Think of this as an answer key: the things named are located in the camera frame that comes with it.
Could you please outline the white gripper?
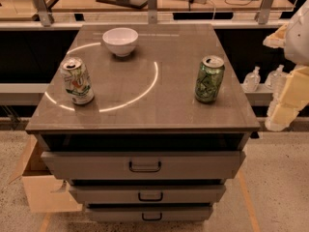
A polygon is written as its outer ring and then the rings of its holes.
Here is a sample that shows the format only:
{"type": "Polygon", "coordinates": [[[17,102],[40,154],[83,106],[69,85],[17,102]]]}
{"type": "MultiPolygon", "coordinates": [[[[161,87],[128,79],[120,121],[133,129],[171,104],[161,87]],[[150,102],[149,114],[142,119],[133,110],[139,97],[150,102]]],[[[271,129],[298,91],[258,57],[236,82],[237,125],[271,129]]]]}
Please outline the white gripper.
{"type": "MultiPolygon", "coordinates": [[[[284,48],[287,24],[279,27],[274,33],[263,40],[263,45],[271,48],[284,48]]],[[[273,93],[273,100],[267,110],[265,126],[269,131],[282,131],[309,103],[309,67],[296,65],[286,76],[286,83],[279,97],[273,93]]]]}

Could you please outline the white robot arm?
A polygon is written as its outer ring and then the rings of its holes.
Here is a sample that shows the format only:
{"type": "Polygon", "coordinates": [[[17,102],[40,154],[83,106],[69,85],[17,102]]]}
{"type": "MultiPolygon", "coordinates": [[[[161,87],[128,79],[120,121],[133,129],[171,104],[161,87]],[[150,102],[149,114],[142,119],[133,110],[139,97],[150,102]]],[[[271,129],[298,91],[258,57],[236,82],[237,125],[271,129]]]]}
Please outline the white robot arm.
{"type": "Polygon", "coordinates": [[[292,71],[276,81],[265,121],[269,131],[282,131],[309,103],[309,13],[299,9],[288,24],[267,36],[263,45],[283,48],[285,58],[295,63],[292,71]]]}

